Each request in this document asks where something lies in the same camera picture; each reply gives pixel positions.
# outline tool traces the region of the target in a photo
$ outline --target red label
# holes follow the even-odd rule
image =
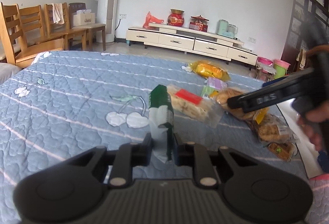
[[[195,95],[193,93],[190,93],[185,89],[181,89],[178,92],[176,92],[176,96],[180,97],[184,100],[187,100],[191,103],[194,103],[196,105],[198,105],[202,101],[202,97]]]

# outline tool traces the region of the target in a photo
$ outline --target red plastic bag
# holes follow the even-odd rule
[[[164,22],[163,19],[157,19],[153,15],[151,15],[151,12],[149,12],[146,15],[145,24],[143,25],[143,28],[153,29],[153,27],[149,26],[149,23],[157,23],[162,24]]]

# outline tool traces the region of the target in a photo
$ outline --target white box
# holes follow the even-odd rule
[[[82,26],[95,23],[95,13],[73,15],[73,26]]]
[[[78,11],[77,11],[77,15],[78,15],[78,14],[90,14],[91,12],[92,12],[91,9],[78,10]]]

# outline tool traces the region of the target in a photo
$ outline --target bread package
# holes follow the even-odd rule
[[[266,114],[260,124],[256,123],[256,121],[249,121],[248,123],[252,130],[257,133],[259,140],[265,145],[271,142],[284,144],[296,142],[297,140],[294,132],[277,116]]]
[[[223,116],[223,111],[214,101],[203,99],[174,85],[167,86],[172,107],[208,126],[215,128]]]
[[[289,162],[291,161],[292,156],[297,151],[297,148],[291,142],[286,144],[277,144],[275,142],[269,145],[269,150],[274,153],[278,158]]]
[[[217,95],[215,96],[215,101],[218,102],[222,108],[225,111],[230,112],[233,116],[240,120],[257,120],[258,123],[260,123],[264,117],[264,115],[267,113],[268,108],[264,108],[257,111],[252,111],[249,113],[244,113],[242,108],[237,109],[231,109],[227,105],[228,98],[239,96],[243,94],[244,92],[241,90],[238,90],[236,88],[225,88],[224,90],[218,91]]]

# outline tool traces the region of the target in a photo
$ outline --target blue quilted bedspread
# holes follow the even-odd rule
[[[185,64],[133,55],[82,51],[52,52],[0,86],[0,221],[17,223],[12,195],[15,185],[97,145],[117,149],[141,142],[149,131],[148,96],[158,85],[174,84],[201,94],[205,80],[188,73]],[[231,75],[229,86],[252,91],[262,82]],[[276,106],[271,113],[282,118]],[[216,129],[175,112],[174,129],[183,140],[211,150],[221,145],[307,180],[297,154],[290,163],[263,148],[245,122],[224,115]],[[190,168],[163,164],[152,157],[147,168],[134,168],[134,177],[190,177]],[[327,195],[318,183],[308,220],[318,223],[329,213]]]

